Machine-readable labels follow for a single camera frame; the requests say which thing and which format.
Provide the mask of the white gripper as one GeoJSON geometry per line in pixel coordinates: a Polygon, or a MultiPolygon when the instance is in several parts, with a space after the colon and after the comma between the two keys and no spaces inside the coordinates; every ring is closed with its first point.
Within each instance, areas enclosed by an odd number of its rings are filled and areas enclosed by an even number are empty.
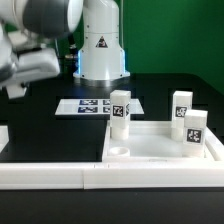
{"type": "Polygon", "coordinates": [[[60,66],[55,51],[45,48],[22,54],[17,72],[6,81],[0,82],[0,87],[56,77],[59,73],[60,66]]]}

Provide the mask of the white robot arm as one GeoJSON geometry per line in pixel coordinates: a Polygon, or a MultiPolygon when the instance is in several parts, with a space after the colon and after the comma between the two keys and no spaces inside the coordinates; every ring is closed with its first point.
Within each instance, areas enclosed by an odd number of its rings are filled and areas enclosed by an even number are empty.
{"type": "Polygon", "coordinates": [[[80,22],[84,45],[75,76],[105,84],[128,77],[114,0],[0,0],[0,88],[57,76],[55,51],[32,49],[72,34],[80,22]]]}

